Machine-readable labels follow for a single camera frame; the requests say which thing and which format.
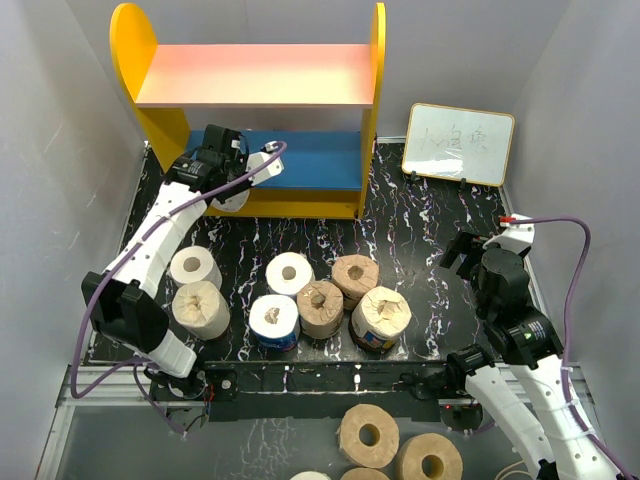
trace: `black marble table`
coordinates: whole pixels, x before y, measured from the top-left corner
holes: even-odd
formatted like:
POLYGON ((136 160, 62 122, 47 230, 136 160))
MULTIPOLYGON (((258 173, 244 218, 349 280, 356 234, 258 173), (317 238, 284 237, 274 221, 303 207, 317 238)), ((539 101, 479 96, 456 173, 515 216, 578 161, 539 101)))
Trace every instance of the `black marble table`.
MULTIPOLYGON (((223 275, 221 292, 231 308, 231 326, 222 339, 203 342, 171 318, 176 335, 210 361, 421 361, 444 359, 473 342, 488 347, 474 315, 469 286, 454 271, 438 267, 438 261, 458 229, 483 235, 497 231, 497 219, 504 214, 498 189, 467 186, 460 192, 456 182, 423 178, 412 183, 400 169, 403 148, 403 144, 378 147, 361 220, 198 220, 180 248, 200 245, 213 253, 223 275), (318 280, 330 277, 331 266, 341 255, 359 253, 377 261, 381 285, 400 292, 413 313, 397 344, 384 355, 360 349, 349 335, 345 313, 339 334, 329 340, 313 341, 303 334, 297 348, 287 353, 258 347, 248 326, 249 310, 267 292, 267 264, 287 251, 305 255, 318 280)), ((151 207, 161 178, 158 162, 148 151, 124 243, 151 207)), ((156 298, 170 317, 176 290, 175 283, 165 277, 156 298)), ((96 335, 85 362, 114 363, 130 357, 126 347, 96 335)))

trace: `black cable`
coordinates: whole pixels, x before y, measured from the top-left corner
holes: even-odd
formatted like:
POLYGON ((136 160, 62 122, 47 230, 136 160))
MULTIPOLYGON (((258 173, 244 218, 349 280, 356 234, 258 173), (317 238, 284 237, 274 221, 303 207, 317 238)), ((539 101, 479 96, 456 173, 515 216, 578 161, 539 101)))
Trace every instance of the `black cable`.
POLYGON ((193 427, 198 420, 200 420, 201 418, 204 418, 204 417, 206 417, 206 415, 204 413, 201 414, 201 415, 198 415, 196 418, 191 420, 191 423, 187 426, 187 428, 184 429, 184 431, 188 432, 191 429, 191 427, 193 427))

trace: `brown paper roll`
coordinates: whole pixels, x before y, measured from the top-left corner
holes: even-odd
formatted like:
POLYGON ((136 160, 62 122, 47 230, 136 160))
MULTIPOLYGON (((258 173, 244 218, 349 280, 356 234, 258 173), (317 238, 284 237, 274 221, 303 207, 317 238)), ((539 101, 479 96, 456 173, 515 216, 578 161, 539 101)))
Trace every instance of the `brown paper roll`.
POLYGON ((378 284, 380 267, 364 255, 339 257, 331 269, 331 280, 344 294, 344 308, 353 310, 365 293, 378 284))
POLYGON ((329 282, 311 282, 296 297, 302 331, 322 340, 338 331, 342 322, 342 292, 329 282))
POLYGON ((371 468, 354 468, 345 473, 340 480, 389 480, 389 477, 371 468))
POLYGON ((383 468, 398 452, 400 433, 391 415, 375 405, 360 404, 349 409, 338 432, 340 451, 360 467, 383 468), (360 430, 368 429, 373 445, 360 441, 360 430))
POLYGON ((418 435, 408 440, 396 459, 399 480, 460 480, 462 457, 448 439, 436 433, 418 435), (429 476, 422 469, 422 461, 431 461, 429 476))

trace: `toilet paper roll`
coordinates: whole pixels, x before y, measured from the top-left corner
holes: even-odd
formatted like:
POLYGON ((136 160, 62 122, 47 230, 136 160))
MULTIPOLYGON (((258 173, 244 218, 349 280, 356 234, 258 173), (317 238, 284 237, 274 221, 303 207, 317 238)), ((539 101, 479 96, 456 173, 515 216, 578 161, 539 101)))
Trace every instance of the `toilet paper roll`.
POLYGON ((187 247, 171 259, 169 274, 179 287, 193 282, 209 281, 220 290, 222 274, 211 252, 203 247, 187 247))
POLYGON ((320 472, 302 472, 292 477, 291 480, 331 480, 331 478, 320 472))
POLYGON ((353 310, 365 293, 378 284, 380 267, 364 255, 339 257, 331 268, 331 280, 344 293, 344 308, 353 310))
POLYGON ((180 287, 171 302, 176 321, 203 340, 213 340, 229 327, 227 301, 211 282, 193 282, 180 287))
POLYGON ((302 287, 314 280, 311 265, 298 253, 281 253, 267 265, 269 291, 276 295, 287 295, 295 300, 302 287))
POLYGON ((345 473, 340 480, 389 480, 389 477, 371 468, 354 468, 345 473))
POLYGON ((262 346, 286 352, 298 343, 298 307, 286 295, 258 298, 249 312, 249 327, 262 346))
POLYGON ((360 404, 345 414, 338 431, 340 451, 360 467, 383 468, 398 452, 400 433, 396 421, 380 407, 360 404), (360 430, 366 428, 373 436, 373 445, 360 440, 360 430))
POLYGON ((402 295, 385 287, 369 290, 351 315, 351 326, 361 346, 384 351, 393 346, 411 320, 402 295))
POLYGON ((342 292, 330 282, 311 282, 296 297, 302 331, 322 340, 335 334, 342 323, 342 292))
POLYGON ((426 433, 408 440, 396 459, 399 480, 460 480, 462 457, 448 439, 436 433, 426 433), (422 462, 428 459, 429 475, 424 473, 422 462))

